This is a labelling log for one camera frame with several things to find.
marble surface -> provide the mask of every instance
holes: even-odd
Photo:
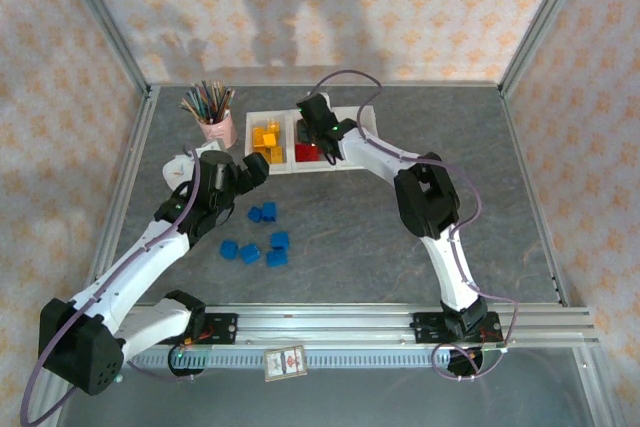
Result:
[[[185,88],[163,87],[117,256],[138,239],[170,190],[162,166],[185,142],[204,138],[193,117],[178,108]],[[247,111],[295,108],[308,87],[241,87],[233,116],[243,156]],[[367,87],[331,87],[332,105],[357,105]],[[514,145],[496,89],[391,87],[373,102],[381,138],[417,153],[434,151],[476,183],[484,204],[480,219],[462,232],[471,272],[488,293],[522,302],[555,302],[546,262]],[[461,218],[473,197],[454,177]],[[252,205],[275,201],[278,221],[255,224]],[[272,232],[289,232],[286,267],[270,269],[264,252]],[[263,258],[246,266],[218,254],[224,239],[256,243]],[[440,289],[426,250],[402,225],[391,186],[366,171],[271,176],[236,202],[235,213],[165,272],[141,299],[156,302],[181,289],[208,304],[227,302],[420,302],[438,305]]]

wall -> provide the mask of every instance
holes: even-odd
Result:
[[[640,414],[640,0],[568,0],[509,106],[629,425]]]
[[[106,0],[150,82],[497,82],[541,0]]]
[[[82,288],[139,96],[82,0],[0,0],[0,425],[41,308]]]

red block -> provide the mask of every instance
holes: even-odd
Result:
[[[296,144],[296,162],[315,162],[318,160],[318,147],[310,144]]]

glass panel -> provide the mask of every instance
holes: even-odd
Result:
[[[99,396],[76,395],[59,425],[593,425],[570,349],[512,350],[473,383],[425,369],[312,370],[270,383],[261,370],[218,370],[193,384],[123,373]]]

pencil cup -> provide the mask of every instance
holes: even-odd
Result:
[[[227,149],[238,140],[238,133],[233,125],[230,112],[217,124],[203,124],[202,122],[198,122],[198,125],[202,129],[205,139],[221,139]]]

